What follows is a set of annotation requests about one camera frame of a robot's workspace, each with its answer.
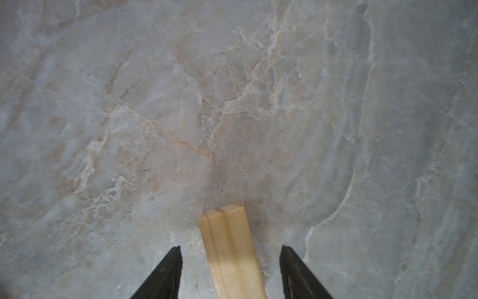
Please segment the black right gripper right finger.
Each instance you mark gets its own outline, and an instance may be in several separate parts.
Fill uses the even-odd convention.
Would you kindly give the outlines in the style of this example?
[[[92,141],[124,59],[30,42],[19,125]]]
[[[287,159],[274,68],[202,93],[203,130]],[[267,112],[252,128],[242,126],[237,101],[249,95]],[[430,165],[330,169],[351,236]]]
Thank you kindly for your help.
[[[332,299],[290,246],[283,245],[281,248],[280,271],[285,299]]]

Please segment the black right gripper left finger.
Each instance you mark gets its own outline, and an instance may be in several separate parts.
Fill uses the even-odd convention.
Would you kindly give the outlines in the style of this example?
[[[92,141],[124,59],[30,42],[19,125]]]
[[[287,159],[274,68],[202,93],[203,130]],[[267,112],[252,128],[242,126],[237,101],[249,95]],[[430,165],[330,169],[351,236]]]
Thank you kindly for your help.
[[[131,299],[178,299],[182,267],[180,246],[173,247]]]

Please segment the grooved pale wood block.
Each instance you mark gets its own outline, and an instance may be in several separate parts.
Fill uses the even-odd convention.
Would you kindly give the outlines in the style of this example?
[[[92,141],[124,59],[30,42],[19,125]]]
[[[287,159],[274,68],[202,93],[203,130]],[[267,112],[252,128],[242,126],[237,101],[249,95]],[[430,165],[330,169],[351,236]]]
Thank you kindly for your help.
[[[243,203],[205,211],[199,229],[219,299],[265,299],[266,292]]]

